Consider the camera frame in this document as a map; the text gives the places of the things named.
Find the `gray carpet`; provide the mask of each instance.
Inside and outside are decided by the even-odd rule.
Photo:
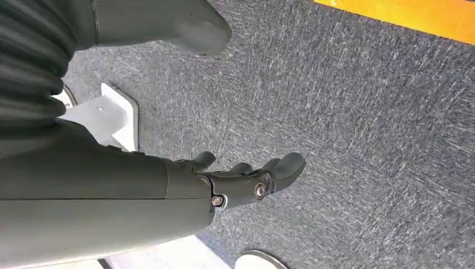
[[[210,150],[216,169],[306,155],[291,188],[202,237],[291,269],[475,268],[474,46],[308,0],[216,7],[234,31],[217,57],[92,49],[65,78],[79,102],[102,81],[136,99],[148,154]]]

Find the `prosthetic hand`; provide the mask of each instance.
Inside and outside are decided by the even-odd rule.
[[[197,233],[216,210],[258,202],[302,172],[298,154],[252,171],[99,145],[60,120],[74,51],[167,40],[215,54],[230,38],[205,0],[0,0],[0,267],[105,257]]]

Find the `bolt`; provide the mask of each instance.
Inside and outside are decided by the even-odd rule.
[[[264,196],[266,196],[266,186],[264,185],[264,183],[257,183],[257,185],[255,186],[254,195],[258,200],[261,200],[262,198],[264,198]]]
[[[223,203],[223,198],[221,196],[213,196],[211,198],[211,204],[214,206],[221,206]]]

